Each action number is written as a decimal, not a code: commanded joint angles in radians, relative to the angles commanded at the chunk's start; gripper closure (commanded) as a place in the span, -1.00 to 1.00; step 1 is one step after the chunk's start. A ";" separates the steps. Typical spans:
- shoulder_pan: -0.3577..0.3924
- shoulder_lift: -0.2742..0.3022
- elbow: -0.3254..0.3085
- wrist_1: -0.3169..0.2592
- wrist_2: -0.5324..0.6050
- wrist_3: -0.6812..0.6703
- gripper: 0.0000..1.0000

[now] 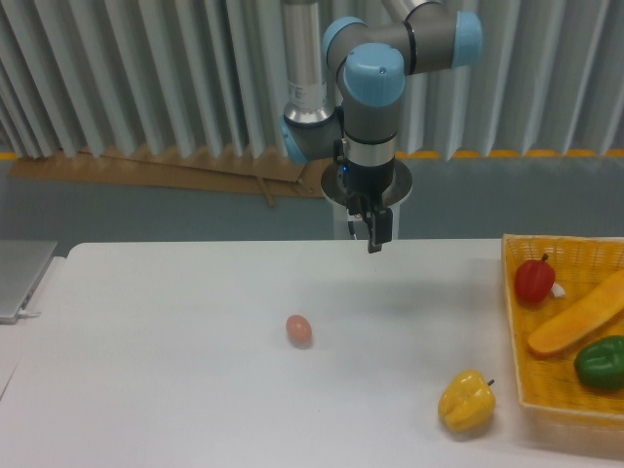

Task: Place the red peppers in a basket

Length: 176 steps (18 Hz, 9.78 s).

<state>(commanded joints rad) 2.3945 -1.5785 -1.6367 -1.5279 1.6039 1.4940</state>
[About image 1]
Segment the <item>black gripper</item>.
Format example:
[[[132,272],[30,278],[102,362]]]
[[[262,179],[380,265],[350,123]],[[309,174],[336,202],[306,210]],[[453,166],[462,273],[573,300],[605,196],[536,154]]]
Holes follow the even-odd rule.
[[[368,144],[353,138],[333,142],[334,177],[347,211],[347,229],[354,240],[369,240],[368,252],[375,254],[393,239],[390,208],[367,212],[381,201],[393,178],[395,139]]]

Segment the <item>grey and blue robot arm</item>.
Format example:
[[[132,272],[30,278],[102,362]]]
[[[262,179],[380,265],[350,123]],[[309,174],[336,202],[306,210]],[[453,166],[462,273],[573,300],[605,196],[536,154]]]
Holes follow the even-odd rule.
[[[392,23],[354,17],[322,26],[318,1],[281,4],[289,100],[281,133],[289,158],[329,158],[321,178],[342,210],[346,233],[365,234],[368,251],[395,239],[412,177],[396,158],[409,77],[477,63],[481,20],[441,1],[387,1]]]

